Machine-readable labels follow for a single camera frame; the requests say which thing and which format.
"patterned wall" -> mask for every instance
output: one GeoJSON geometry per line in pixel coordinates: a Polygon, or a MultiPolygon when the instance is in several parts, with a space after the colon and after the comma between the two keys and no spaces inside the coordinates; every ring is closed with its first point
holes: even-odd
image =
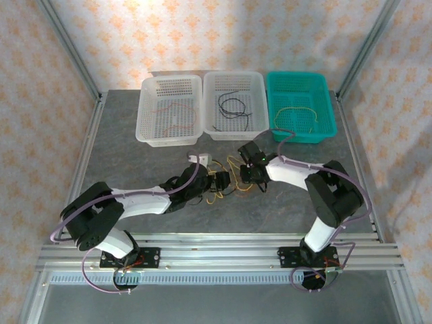
{"type": "Polygon", "coordinates": [[[98,87],[149,72],[302,70],[337,89],[384,0],[54,0],[98,87]]]}
{"type": "Polygon", "coordinates": [[[402,0],[344,108],[385,235],[432,323],[432,3],[402,0]]]}
{"type": "Polygon", "coordinates": [[[0,74],[0,322],[15,323],[93,100],[34,0],[0,0],[0,74]]]}

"teal plastic basket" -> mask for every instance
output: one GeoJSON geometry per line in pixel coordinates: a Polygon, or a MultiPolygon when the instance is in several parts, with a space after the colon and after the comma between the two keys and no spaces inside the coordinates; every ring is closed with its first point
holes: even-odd
{"type": "MultiPolygon", "coordinates": [[[[290,142],[320,143],[338,132],[325,77],[307,72],[270,72],[267,75],[270,128],[292,130],[290,142]]],[[[273,131],[281,142],[287,133],[273,131]]]]}

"robotic arm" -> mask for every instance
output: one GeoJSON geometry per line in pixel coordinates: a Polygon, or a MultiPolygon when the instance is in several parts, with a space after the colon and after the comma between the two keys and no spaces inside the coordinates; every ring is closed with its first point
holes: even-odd
{"type": "Polygon", "coordinates": [[[195,156],[189,157],[192,164],[183,171],[181,176],[172,177],[164,184],[145,190],[162,193],[159,195],[128,196],[127,193],[137,190],[119,190],[108,187],[104,182],[97,182],[67,206],[61,212],[61,218],[63,220],[68,218],[78,208],[96,198],[108,195],[119,197],[107,199],[95,204],[93,208],[84,210],[69,222],[66,228],[78,250],[98,248],[112,254],[120,260],[120,264],[130,265],[137,259],[139,247],[128,232],[114,228],[115,224],[120,219],[137,215],[171,213],[183,208],[189,200],[206,191],[225,190],[230,184],[230,175],[226,171],[209,175],[207,164],[210,160],[210,155],[201,154],[196,177],[184,189],[173,194],[163,193],[179,188],[191,178],[197,163],[195,156]]]}
{"type": "MultiPolygon", "coordinates": [[[[280,181],[302,188],[310,194],[317,218],[309,233],[300,242],[300,258],[305,264],[313,265],[314,260],[325,253],[337,228],[363,204],[361,193],[353,184],[337,175],[289,164],[295,161],[287,157],[283,157],[281,161],[275,153],[266,155],[254,142],[245,144],[238,151],[245,162],[240,166],[240,177],[245,184],[256,184],[262,192],[266,192],[270,181],[280,181]]],[[[210,155],[200,155],[196,177],[184,189],[174,194],[163,193],[179,188],[191,178],[198,162],[196,157],[190,158],[192,164],[181,176],[172,177],[164,184],[147,190],[161,193],[159,195],[128,196],[127,193],[131,190],[113,189],[104,182],[98,182],[67,206],[61,217],[64,220],[86,203],[114,194],[118,198],[107,199],[86,209],[69,222],[66,228],[79,250],[98,248],[112,254],[120,265],[131,265],[140,256],[140,249],[133,237],[126,231],[114,228],[115,224],[126,217],[177,211],[183,208],[187,201],[206,191],[220,192],[226,189],[230,184],[229,173],[220,171],[209,175],[207,164],[210,160],[210,155]]],[[[337,161],[315,166],[346,174],[337,161]]]]}
{"type": "MultiPolygon", "coordinates": [[[[364,202],[358,189],[337,175],[295,166],[298,161],[284,156],[281,161],[275,153],[266,155],[254,142],[245,144],[238,151],[245,162],[240,167],[240,177],[244,183],[257,184],[265,192],[268,182],[281,181],[305,189],[310,194],[317,218],[300,242],[300,256],[309,265],[329,246],[342,222],[352,216],[364,202]]],[[[324,165],[310,164],[312,165],[347,174],[337,161],[324,165]]]]}

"pink cable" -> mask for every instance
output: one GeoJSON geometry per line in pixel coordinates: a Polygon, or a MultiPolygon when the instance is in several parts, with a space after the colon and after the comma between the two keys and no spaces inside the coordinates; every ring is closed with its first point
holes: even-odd
{"type": "Polygon", "coordinates": [[[84,270],[84,264],[86,262],[86,259],[88,257],[88,255],[94,250],[95,248],[91,248],[90,250],[88,250],[86,252],[86,254],[84,255],[84,258],[82,258],[81,261],[81,272],[82,272],[82,276],[84,277],[84,280],[94,289],[100,291],[100,292],[105,292],[107,294],[123,294],[123,293],[130,293],[130,290],[126,290],[126,291],[119,291],[119,290],[108,290],[108,289],[104,289],[101,287],[96,286],[94,283],[92,283],[90,281],[90,279],[87,277],[86,272],[84,270]]]}
{"type": "Polygon", "coordinates": [[[167,192],[152,192],[152,191],[146,191],[146,190],[137,190],[137,191],[131,191],[128,192],[126,194],[110,194],[108,196],[102,196],[99,198],[96,198],[88,203],[86,203],[85,205],[81,206],[80,208],[78,208],[76,211],[74,211],[71,215],[69,215],[66,219],[64,219],[59,225],[56,226],[56,228],[54,229],[54,231],[51,233],[51,235],[49,236],[49,239],[56,243],[56,242],[67,242],[67,241],[72,241],[71,238],[55,238],[56,234],[61,231],[61,229],[63,229],[68,223],[70,223],[75,217],[77,217],[79,214],[81,214],[83,211],[85,211],[87,208],[92,207],[93,205],[100,203],[104,200],[108,200],[108,199],[112,199],[112,198],[121,198],[121,197],[129,197],[129,196],[138,196],[141,194],[151,194],[153,196],[165,196],[167,194],[174,194],[176,192],[179,192],[180,190],[183,190],[184,188],[186,188],[187,186],[189,186],[189,184],[194,180],[194,178],[196,177],[196,175],[198,174],[198,170],[199,170],[199,161],[200,161],[200,157],[199,154],[194,151],[191,150],[194,155],[196,155],[196,167],[194,170],[194,173],[190,176],[189,180],[183,184],[182,186],[180,186],[179,188],[167,191],[167,192]]]}
{"type": "MultiPolygon", "coordinates": [[[[366,210],[366,212],[365,212],[363,215],[361,215],[361,216],[355,217],[355,218],[353,218],[353,219],[346,219],[345,221],[343,221],[342,224],[341,224],[341,225],[336,229],[335,233],[331,236],[331,238],[330,238],[330,240],[329,240],[329,241],[331,242],[331,244],[334,245],[334,246],[344,246],[344,245],[349,245],[349,244],[351,245],[351,248],[349,249],[349,251],[348,251],[348,253],[347,253],[347,255],[346,255],[346,258],[345,258],[345,260],[344,260],[344,264],[341,266],[342,269],[345,268],[346,263],[348,262],[348,259],[350,258],[351,253],[352,253],[352,251],[354,250],[354,247],[356,246],[356,243],[355,243],[355,242],[335,243],[335,242],[332,242],[332,241],[333,241],[333,240],[336,238],[336,236],[337,236],[337,235],[342,231],[342,229],[346,228],[346,226],[347,226],[348,224],[350,224],[350,223],[354,223],[354,222],[356,222],[356,221],[359,221],[360,219],[363,219],[363,218],[365,218],[365,217],[368,217],[368,216],[372,213],[372,202],[371,202],[371,198],[369,197],[367,191],[366,191],[366,190],[365,190],[365,189],[360,185],[360,183],[359,183],[358,181],[356,181],[355,179],[351,178],[350,176],[348,176],[348,175],[346,175],[346,174],[344,174],[344,173],[342,173],[342,172],[339,172],[339,171],[337,171],[337,170],[330,169],[330,168],[328,168],[328,167],[318,167],[318,166],[316,166],[316,165],[309,165],[308,163],[303,163],[303,162],[298,162],[298,161],[291,161],[291,160],[285,160],[285,159],[282,157],[282,153],[281,153],[282,145],[284,145],[284,143],[287,142],[288,140],[290,140],[291,138],[295,137],[295,136],[296,136],[296,133],[293,132],[293,131],[291,131],[291,130],[282,130],[282,129],[279,129],[279,128],[278,128],[278,129],[272,129],[272,130],[277,130],[277,131],[287,132],[287,133],[290,133],[290,134],[291,134],[291,135],[288,136],[287,138],[284,138],[284,140],[282,140],[282,141],[279,143],[279,145],[277,145],[277,156],[279,157],[279,159],[280,159],[283,163],[285,163],[285,164],[290,164],[290,165],[293,165],[293,166],[296,166],[296,167],[303,167],[303,168],[305,168],[305,169],[313,169],[313,170],[319,170],[319,171],[324,171],[324,172],[329,172],[329,173],[335,174],[335,175],[337,175],[338,177],[344,178],[345,180],[347,180],[347,181],[351,182],[352,184],[354,184],[354,185],[356,186],[356,188],[358,189],[358,191],[359,191],[359,192],[361,193],[361,195],[363,196],[363,199],[364,199],[364,201],[366,202],[366,206],[367,206],[367,210],[366,210]]],[[[313,273],[319,275],[321,279],[323,279],[322,275],[321,275],[320,273],[318,273],[318,271],[314,270],[313,268],[310,268],[310,267],[297,267],[297,268],[294,268],[294,269],[292,269],[292,271],[290,272],[290,281],[291,281],[292,286],[293,286],[296,290],[299,290],[299,291],[301,291],[301,292],[320,292],[320,291],[323,290],[323,289],[327,289],[328,287],[331,287],[331,284],[332,284],[332,283],[330,283],[328,286],[326,286],[326,287],[324,287],[324,288],[321,288],[321,289],[319,289],[319,290],[305,290],[305,289],[302,289],[302,288],[297,287],[297,285],[294,283],[294,272],[297,271],[297,270],[301,270],[301,269],[303,269],[303,270],[307,269],[308,271],[312,271],[313,273]]]]}

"yellow wire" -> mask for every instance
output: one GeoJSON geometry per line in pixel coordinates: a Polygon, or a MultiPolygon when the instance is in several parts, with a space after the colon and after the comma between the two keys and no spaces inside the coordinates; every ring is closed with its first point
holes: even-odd
{"type": "Polygon", "coordinates": [[[285,111],[285,110],[288,110],[288,109],[306,109],[306,110],[310,110],[310,111],[312,111],[312,112],[315,114],[315,123],[318,122],[318,114],[317,114],[317,112],[316,112],[315,110],[309,108],[309,107],[285,107],[285,108],[280,109],[280,110],[277,112],[277,114],[276,114],[276,116],[275,116],[275,119],[273,119],[273,124],[275,124],[275,128],[280,128],[280,127],[276,124],[276,120],[277,120],[277,118],[279,117],[279,114],[280,114],[282,111],[285,111]]]}
{"type": "Polygon", "coordinates": [[[232,155],[228,155],[228,157],[227,157],[227,162],[228,162],[229,166],[231,167],[232,174],[234,174],[234,180],[236,181],[236,188],[237,188],[237,190],[243,191],[243,192],[249,191],[254,185],[251,184],[246,189],[243,189],[243,188],[241,188],[241,187],[238,186],[237,175],[236,175],[236,172],[234,172],[234,168],[239,169],[239,170],[240,170],[240,168],[237,165],[235,165],[234,162],[231,161],[230,159],[234,159],[234,160],[236,160],[239,163],[242,163],[242,162],[240,160],[236,159],[235,157],[233,157],[232,155]]]}
{"type": "MultiPolygon", "coordinates": [[[[227,169],[226,169],[222,164],[220,164],[220,163],[218,163],[218,162],[215,162],[215,161],[212,161],[212,162],[218,164],[218,165],[222,168],[222,170],[224,170],[224,171],[227,172],[227,169]]],[[[216,171],[210,170],[209,167],[207,168],[207,170],[209,171],[209,174],[214,174],[214,173],[216,173],[216,171]]],[[[221,192],[215,192],[213,197],[214,197],[214,198],[213,198],[213,201],[210,201],[208,198],[206,198],[206,199],[205,199],[206,203],[209,204],[209,205],[213,205],[213,204],[215,203],[215,201],[216,201],[216,198],[223,199],[223,195],[222,195],[221,192]]]]}

